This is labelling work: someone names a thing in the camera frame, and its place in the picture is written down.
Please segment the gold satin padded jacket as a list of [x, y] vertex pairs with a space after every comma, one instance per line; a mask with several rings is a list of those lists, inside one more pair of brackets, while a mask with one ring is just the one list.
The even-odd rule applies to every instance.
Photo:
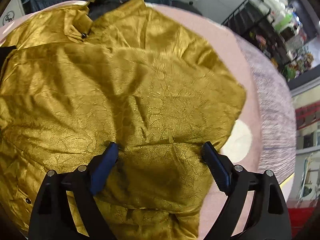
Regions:
[[221, 148], [246, 92], [202, 37], [131, 0], [92, 20], [86, 5], [11, 31], [1, 67], [1, 206], [27, 233], [48, 170], [71, 172], [118, 144], [97, 205], [118, 239], [197, 239]]

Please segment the grey knitted blanket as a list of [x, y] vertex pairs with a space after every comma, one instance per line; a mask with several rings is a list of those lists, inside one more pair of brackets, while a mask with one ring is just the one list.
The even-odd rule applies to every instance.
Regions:
[[281, 184], [295, 171], [296, 116], [289, 87], [272, 62], [251, 43], [235, 36], [257, 89], [262, 135], [258, 171], [270, 169]]

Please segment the pink polka dot bedsheet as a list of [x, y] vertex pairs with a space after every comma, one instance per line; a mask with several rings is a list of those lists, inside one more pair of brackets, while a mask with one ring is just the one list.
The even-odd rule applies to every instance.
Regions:
[[[64, 7], [67, 5], [86, 5], [89, 8], [88, 15], [92, 20], [96, 20], [100, 16], [106, 14], [107, 12], [114, 10], [114, 9], [105, 9], [105, 8], [95, 9], [94, 8], [95, 4], [96, 4], [96, 1], [64, 3], [60, 6], [57, 5], [47, 10]], [[27, 16], [21, 19], [20, 23], [17, 26], [10, 24], [9, 26], [3, 27], [1, 29], [1, 67], [5, 58], [9, 55], [10, 52], [13, 51], [13, 47], [3, 47], [3, 43], [5, 42], [7, 35], [11, 31], [16, 29], [18, 26], [20, 26], [22, 23], [24, 23], [25, 21], [27, 21], [28, 19], [32, 18], [34, 15], [40, 12], [37, 12], [31, 16]], [[94, 18], [93, 15], [95, 12], [99, 12], [100, 14], [99, 17]], [[255, 100], [255, 98], [253, 97], [255, 87], [253, 84], [251, 70], [244, 58], [244, 55], [239, 49], [239, 46], [237, 44], [237, 41], [234, 35], [229, 30], [223, 27], [207, 22], [206, 20], [198, 16], [189, 14], [187, 12], [178, 11], [174, 8], [170, 8], [168, 14], [166, 14], [163, 11], [158, 11], [158, 12], [176, 21], [177, 23], [189, 29], [193, 33], [196, 33], [200, 37], [204, 38], [211, 45], [211, 47], [216, 51], [220, 60], [225, 64], [225, 66], [228, 68], [228, 70], [231, 72], [234, 78], [238, 81], [238, 83], [242, 85], [242, 87], [246, 92], [245, 104], [241, 110], [241, 113], [238, 119], [234, 123], [230, 136], [228, 137], [224, 145], [221, 148], [217, 148], [210, 141], [207, 141], [207, 142], [210, 142], [219, 154], [227, 156], [229, 160], [233, 163], [233, 165], [241, 165], [248, 172], [264, 173], [265, 171], [259, 172], [256, 166], [256, 162], [258, 160], [258, 154], [260, 153], [261, 146], [262, 146], [261, 129], [260, 129], [261, 122], [259, 120], [259, 115], [258, 115], [259, 105], [257, 100]], [[201, 151], [200, 151], [200, 161], [201, 163], [207, 166], [207, 164], [204, 162], [202, 158], [203, 145], [201, 146]], [[211, 187], [207, 195], [205, 196], [203, 204], [200, 209], [199, 234], [203, 233], [204, 237], [206, 236], [206, 234], [209, 232], [209, 230], [215, 223], [217, 217], [220, 214], [220, 211], [222, 210], [227, 200], [226, 194], [221, 192], [218, 189], [213, 176], [212, 176], [212, 179], [213, 180], [212, 180]], [[97, 204], [96, 196], [100, 194], [102, 191], [100, 191], [94, 196], [94, 200], [96, 204]], [[248, 218], [249, 211], [251, 208], [253, 195], [254, 193], [252, 191], [248, 192], [247, 194], [239, 221], [233, 231], [235, 235], [242, 232], [245, 227], [246, 220]], [[69, 192], [67, 194], [67, 197], [68, 197], [69, 206], [71, 208], [71, 213], [72, 213], [77, 231], [85, 235], [87, 231], [80, 218], [80, 213], [76, 207], [73, 193]], [[6, 220], [8, 220], [13, 224], [13, 222], [10, 220], [8, 215], [5, 213], [2, 206], [1, 206], [1, 215], [5, 217]], [[22, 235], [24, 239], [29, 239], [28, 232], [22, 233], [19, 231], [19, 233]]]

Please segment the green plastic bottle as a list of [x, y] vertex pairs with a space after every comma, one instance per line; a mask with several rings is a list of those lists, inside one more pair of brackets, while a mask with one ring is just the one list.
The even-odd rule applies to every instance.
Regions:
[[273, 28], [275, 31], [280, 32], [283, 30], [287, 25], [291, 22], [293, 17], [293, 14], [286, 13], [286, 14], [279, 14], [278, 17], [275, 19], [273, 25]]

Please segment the white machine with display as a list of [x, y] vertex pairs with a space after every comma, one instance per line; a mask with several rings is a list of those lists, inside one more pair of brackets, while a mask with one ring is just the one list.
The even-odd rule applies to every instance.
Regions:
[[25, 15], [22, 1], [11, 0], [1, 15], [1, 27]]

